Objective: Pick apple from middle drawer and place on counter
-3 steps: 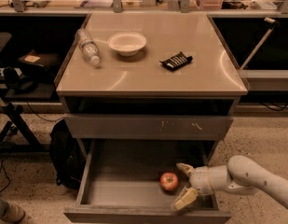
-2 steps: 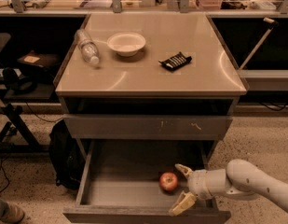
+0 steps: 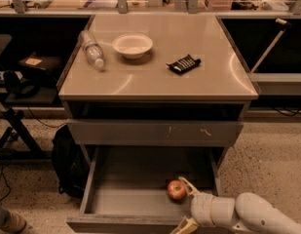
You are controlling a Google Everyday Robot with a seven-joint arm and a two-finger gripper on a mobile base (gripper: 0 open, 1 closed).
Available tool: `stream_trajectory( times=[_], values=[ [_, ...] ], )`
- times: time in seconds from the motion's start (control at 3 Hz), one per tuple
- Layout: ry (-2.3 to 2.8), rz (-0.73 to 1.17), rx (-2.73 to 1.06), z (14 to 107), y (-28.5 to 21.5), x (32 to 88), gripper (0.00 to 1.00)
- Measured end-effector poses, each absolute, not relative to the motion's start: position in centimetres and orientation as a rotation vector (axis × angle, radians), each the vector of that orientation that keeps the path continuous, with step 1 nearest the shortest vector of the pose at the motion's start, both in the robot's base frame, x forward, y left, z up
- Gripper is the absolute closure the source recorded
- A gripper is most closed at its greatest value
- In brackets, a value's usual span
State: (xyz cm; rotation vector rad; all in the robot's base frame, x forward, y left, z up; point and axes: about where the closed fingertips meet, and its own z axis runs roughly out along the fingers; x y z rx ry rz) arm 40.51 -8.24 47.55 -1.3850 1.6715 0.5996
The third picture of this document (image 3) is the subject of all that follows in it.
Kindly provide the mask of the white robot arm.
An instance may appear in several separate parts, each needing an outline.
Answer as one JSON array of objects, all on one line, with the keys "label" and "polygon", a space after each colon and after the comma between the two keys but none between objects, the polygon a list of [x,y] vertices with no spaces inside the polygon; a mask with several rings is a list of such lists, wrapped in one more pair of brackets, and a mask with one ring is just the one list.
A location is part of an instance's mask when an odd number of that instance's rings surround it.
[{"label": "white robot arm", "polygon": [[236,199],[199,191],[185,177],[178,178],[191,198],[185,216],[170,234],[192,234],[199,228],[222,227],[235,233],[301,234],[301,224],[257,194],[245,192]]}]

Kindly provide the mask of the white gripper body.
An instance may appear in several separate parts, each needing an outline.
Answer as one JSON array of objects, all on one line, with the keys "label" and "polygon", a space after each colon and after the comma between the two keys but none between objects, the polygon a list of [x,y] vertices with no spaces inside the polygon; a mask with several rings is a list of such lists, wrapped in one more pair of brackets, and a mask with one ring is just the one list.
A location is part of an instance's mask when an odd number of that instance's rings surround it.
[{"label": "white gripper body", "polygon": [[191,215],[202,227],[227,227],[236,222],[235,200],[198,193],[191,201]]}]

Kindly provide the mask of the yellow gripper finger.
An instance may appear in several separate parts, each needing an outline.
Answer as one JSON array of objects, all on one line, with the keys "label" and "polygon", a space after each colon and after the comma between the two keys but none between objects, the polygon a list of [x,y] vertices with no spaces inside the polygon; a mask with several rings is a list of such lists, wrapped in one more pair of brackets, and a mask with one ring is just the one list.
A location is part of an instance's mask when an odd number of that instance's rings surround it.
[{"label": "yellow gripper finger", "polygon": [[179,224],[170,232],[170,234],[192,234],[199,227],[199,224],[193,217],[184,217]]},{"label": "yellow gripper finger", "polygon": [[185,190],[188,196],[194,197],[195,195],[200,193],[200,191],[184,176],[180,176],[178,179],[185,186]]}]

